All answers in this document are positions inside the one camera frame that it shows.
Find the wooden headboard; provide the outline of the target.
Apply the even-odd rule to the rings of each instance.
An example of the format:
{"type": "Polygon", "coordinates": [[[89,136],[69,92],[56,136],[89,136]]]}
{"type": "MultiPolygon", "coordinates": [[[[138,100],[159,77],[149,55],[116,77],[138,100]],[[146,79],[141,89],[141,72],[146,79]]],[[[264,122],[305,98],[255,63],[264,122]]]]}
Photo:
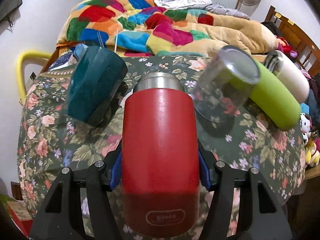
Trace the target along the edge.
{"type": "Polygon", "coordinates": [[[265,20],[274,22],[283,38],[297,51],[295,62],[311,76],[319,74],[319,47],[315,42],[292,20],[277,12],[272,5],[265,20]]]}

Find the colourful patchwork blanket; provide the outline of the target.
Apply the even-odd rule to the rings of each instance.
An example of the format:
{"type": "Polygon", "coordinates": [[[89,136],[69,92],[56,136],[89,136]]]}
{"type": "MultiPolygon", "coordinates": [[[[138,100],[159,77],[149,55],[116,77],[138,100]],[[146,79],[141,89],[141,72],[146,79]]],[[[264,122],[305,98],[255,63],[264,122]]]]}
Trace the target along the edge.
{"type": "Polygon", "coordinates": [[[226,45],[248,54],[278,48],[278,39],[257,21],[201,9],[167,9],[154,0],[85,0],[75,6],[57,47],[100,43],[123,56],[197,55],[212,57],[226,45]]]}

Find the white thermos cup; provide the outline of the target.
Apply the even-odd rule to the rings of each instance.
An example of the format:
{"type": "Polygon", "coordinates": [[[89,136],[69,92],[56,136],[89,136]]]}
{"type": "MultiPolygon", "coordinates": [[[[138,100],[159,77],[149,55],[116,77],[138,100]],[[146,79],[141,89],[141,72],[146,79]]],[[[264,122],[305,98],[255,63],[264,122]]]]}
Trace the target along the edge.
{"type": "Polygon", "coordinates": [[[300,69],[281,51],[267,54],[265,67],[275,75],[301,104],[309,96],[309,82],[300,69]]]}

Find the small wall monitor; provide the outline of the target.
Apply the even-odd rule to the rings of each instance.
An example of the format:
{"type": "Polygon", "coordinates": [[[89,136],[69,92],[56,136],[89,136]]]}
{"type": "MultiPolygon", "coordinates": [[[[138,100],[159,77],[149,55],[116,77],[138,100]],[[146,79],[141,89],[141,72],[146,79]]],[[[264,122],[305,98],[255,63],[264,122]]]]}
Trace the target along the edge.
{"type": "Polygon", "coordinates": [[[22,0],[6,0],[1,3],[1,21],[9,20],[10,15],[22,5],[22,0]]]}

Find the red plush toy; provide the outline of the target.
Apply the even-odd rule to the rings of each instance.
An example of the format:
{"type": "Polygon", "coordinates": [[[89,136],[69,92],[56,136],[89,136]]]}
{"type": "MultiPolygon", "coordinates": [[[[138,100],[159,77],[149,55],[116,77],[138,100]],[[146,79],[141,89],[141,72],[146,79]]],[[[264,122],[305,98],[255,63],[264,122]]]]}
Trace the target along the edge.
{"type": "Polygon", "coordinates": [[[291,46],[285,38],[276,36],[278,47],[277,50],[284,53],[287,57],[295,59],[298,56],[297,51],[291,46]]]}

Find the green thermos cup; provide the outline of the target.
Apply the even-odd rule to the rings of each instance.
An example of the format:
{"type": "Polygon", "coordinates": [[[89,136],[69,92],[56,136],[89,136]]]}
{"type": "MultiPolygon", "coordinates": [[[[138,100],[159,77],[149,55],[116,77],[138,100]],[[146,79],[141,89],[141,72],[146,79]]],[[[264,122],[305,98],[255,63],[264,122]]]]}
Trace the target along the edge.
{"type": "Polygon", "coordinates": [[[253,87],[249,98],[281,130],[296,126],[300,119],[300,104],[284,84],[262,63],[257,64],[260,79],[253,87]]]}

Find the grey white checked sheet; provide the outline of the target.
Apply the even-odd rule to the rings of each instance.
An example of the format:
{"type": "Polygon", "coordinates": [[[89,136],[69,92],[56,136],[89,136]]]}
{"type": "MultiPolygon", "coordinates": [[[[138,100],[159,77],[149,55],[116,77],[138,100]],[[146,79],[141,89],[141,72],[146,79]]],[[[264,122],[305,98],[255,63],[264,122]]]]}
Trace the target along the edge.
{"type": "Polygon", "coordinates": [[[234,16],[249,20],[249,16],[245,13],[237,9],[230,9],[223,5],[212,3],[211,0],[154,0],[154,4],[170,10],[199,9],[217,15],[234,16]]]}

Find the clear glass cup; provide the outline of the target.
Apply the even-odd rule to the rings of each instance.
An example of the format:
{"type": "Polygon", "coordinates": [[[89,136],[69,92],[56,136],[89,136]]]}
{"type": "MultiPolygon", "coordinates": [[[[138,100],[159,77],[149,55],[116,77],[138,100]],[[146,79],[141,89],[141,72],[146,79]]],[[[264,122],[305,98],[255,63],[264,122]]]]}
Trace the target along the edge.
{"type": "Polygon", "coordinates": [[[195,109],[211,122],[225,122],[247,101],[259,80],[258,64],[250,55],[235,46],[224,46],[193,88],[195,109]]]}

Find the dark teal faceted cup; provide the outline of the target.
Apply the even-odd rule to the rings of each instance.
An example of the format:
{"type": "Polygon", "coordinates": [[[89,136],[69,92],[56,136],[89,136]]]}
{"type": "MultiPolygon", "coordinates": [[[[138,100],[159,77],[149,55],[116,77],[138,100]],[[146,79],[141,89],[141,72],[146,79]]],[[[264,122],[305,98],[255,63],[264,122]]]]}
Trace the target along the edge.
{"type": "Polygon", "coordinates": [[[66,115],[97,127],[126,74],[126,63],[116,53],[98,46],[88,47],[71,77],[66,115]]]}

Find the red thermos cup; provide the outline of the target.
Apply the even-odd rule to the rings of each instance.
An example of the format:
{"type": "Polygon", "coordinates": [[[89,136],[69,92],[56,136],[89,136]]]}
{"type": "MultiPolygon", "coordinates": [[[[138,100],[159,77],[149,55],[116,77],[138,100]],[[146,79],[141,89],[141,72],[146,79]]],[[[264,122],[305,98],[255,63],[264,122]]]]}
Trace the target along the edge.
{"type": "Polygon", "coordinates": [[[121,183],[127,225],[169,238],[199,214],[200,176],[195,109],[168,73],[140,78],[124,106],[121,183]]]}

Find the floral green bedspread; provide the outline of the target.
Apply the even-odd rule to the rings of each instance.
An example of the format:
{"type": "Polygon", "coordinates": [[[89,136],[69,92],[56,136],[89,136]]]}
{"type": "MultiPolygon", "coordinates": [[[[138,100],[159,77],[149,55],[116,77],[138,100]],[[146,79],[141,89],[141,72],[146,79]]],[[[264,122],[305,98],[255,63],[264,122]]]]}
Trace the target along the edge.
{"type": "MultiPolygon", "coordinates": [[[[150,72],[174,74],[190,92],[207,57],[149,56],[125,58],[129,71],[112,101],[106,123],[92,128],[63,113],[63,102],[74,72],[73,64],[57,59],[29,90],[23,107],[18,140],[18,165],[23,201],[35,215],[61,168],[89,167],[118,145],[123,125],[123,103],[141,76],[150,72]]],[[[202,145],[231,167],[258,168],[281,204],[304,178],[304,148],[300,127],[286,132],[254,103],[248,102],[235,113],[231,129],[223,133],[217,118],[197,119],[202,145]]]]}

